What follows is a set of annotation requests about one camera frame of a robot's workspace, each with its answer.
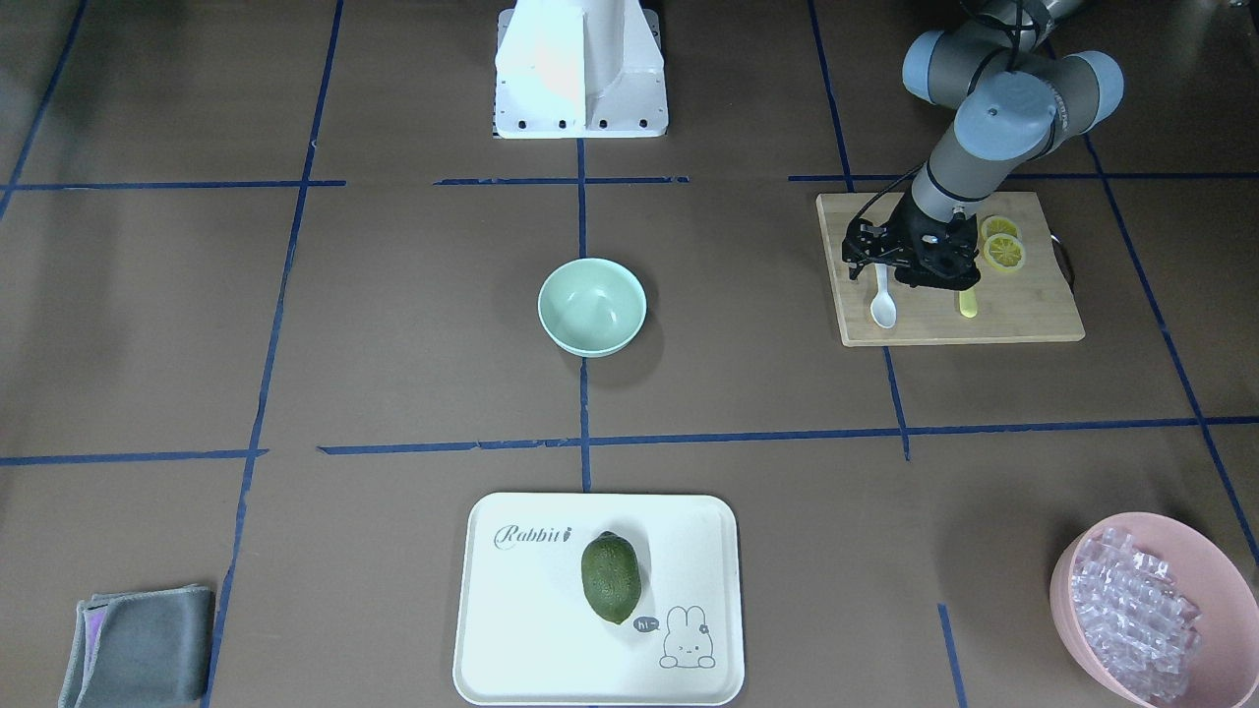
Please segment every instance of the white spoon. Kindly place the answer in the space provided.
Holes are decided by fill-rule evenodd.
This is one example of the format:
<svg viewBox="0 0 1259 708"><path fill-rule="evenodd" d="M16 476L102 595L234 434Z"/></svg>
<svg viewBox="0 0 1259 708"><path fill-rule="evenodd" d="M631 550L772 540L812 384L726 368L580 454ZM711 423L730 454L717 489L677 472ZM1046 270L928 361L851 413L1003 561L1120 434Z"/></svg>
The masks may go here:
<svg viewBox="0 0 1259 708"><path fill-rule="evenodd" d="M896 326L896 302L888 292L888 265L875 263L874 273L879 280L879 295L875 295L874 300L870 301L870 316L874 317L874 324L883 329L891 329Z"/></svg>

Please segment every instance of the folded towel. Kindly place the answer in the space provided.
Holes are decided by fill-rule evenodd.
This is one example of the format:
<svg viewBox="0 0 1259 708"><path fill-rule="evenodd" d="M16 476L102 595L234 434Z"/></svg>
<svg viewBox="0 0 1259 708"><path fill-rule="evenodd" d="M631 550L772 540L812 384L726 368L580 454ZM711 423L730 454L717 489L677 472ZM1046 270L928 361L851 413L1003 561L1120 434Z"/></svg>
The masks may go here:
<svg viewBox="0 0 1259 708"><path fill-rule="evenodd" d="M203 586L79 602L58 708L164 708L205 693L214 593Z"/></svg>

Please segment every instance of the wooden cutting board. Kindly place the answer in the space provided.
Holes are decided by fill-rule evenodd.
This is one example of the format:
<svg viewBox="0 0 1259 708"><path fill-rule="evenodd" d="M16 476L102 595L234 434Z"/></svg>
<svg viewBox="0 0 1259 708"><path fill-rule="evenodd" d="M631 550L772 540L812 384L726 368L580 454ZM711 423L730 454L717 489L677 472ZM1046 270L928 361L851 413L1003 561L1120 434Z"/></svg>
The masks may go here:
<svg viewBox="0 0 1259 708"><path fill-rule="evenodd" d="M870 317L870 301L878 287L872 267L849 280L849 265L840 258L849 222L870 199L869 194L820 194L817 217L822 224L826 266L835 292L840 338L845 346L923 344L1001 344L1017 341L1079 341L1084 325L1075 299L1066 285L1049 226L1034 193L998 191L983 203L980 223L991 214L1012 219L1022 232L1024 267L1003 273L976 258L981 278L974 286L980 314L961 315L957 292L932 287L912 288L898 282L891 271L888 287L896 301L896 326L885 330ZM900 194L886 194L866 210L875 224L888 220Z"/></svg>

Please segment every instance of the robotic arm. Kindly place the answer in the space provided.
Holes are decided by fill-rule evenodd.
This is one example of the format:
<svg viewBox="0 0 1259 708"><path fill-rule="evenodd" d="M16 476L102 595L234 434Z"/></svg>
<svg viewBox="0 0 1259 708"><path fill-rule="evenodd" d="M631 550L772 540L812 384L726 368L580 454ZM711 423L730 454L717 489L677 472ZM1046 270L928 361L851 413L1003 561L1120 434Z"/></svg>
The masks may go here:
<svg viewBox="0 0 1259 708"><path fill-rule="evenodd" d="M974 214L983 200L1015 168L1092 130L1123 97L1123 73L1100 52L1058 60L1030 54L1081 4L990 0L956 31L914 42L901 68L905 88L957 116L888 223L862 219L865 208L849 223L842 258L850 278L886 263L910 286L968 290L978 282Z"/></svg>

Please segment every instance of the mint green bowl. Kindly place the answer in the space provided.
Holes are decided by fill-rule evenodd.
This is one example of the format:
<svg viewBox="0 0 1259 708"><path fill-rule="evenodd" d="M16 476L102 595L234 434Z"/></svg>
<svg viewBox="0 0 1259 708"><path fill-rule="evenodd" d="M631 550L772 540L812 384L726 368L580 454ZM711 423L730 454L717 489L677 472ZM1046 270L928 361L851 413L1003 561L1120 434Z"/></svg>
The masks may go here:
<svg viewBox="0 0 1259 708"><path fill-rule="evenodd" d="M578 357L619 351L647 319L647 294L621 263L579 258L555 268L538 294L546 334Z"/></svg>

